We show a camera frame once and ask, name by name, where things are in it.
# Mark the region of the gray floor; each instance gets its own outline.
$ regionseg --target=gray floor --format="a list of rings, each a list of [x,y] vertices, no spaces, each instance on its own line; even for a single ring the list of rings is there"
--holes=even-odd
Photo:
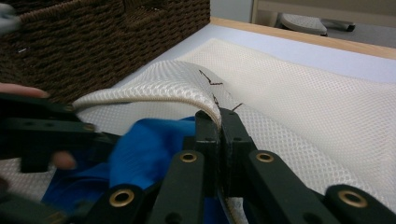
[[[322,21],[329,37],[396,49],[396,28],[356,24],[353,32],[347,32],[347,25],[334,21]]]

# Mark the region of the textured white cloth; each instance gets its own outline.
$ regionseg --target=textured white cloth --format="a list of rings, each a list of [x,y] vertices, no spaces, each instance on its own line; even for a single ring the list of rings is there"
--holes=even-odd
[[[142,118],[182,119],[200,109],[220,125],[218,106],[234,109],[257,147],[278,154],[309,188],[323,193],[330,185],[352,185],[396,211],[393,84],[342,77],[214,39],[74,106],[83,109],[83,120],[116,134]],[[240,200],[232,204],[241,211]]]

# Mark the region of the blue cloth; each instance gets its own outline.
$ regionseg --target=blue cloth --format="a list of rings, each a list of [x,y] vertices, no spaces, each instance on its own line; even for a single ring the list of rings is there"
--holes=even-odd
[[[89,151],[74,153],[78,168],[57,170],[42,202],[71,214],[80,201],[97,201],[109,188],[133,184],[145,189],[162,180],[185,136],[195,135],[193,118],[142,119],[117,143],[109,163],[91,163]],[[206,224],[228,223],[219,201],[205,199]]]

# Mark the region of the white wall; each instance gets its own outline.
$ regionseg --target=white wall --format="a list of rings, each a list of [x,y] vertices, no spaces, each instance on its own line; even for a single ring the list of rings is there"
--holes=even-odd
[[[211,16],[250,22],[253,0],[210,0]]]

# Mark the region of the brown woven basket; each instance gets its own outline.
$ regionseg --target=brown woven basket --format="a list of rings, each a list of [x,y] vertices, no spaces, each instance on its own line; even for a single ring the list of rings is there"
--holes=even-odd
[[[210,21],[209,0],[8,0],[18,32],[0,37],[0,82],[71,103],[109,88]]]

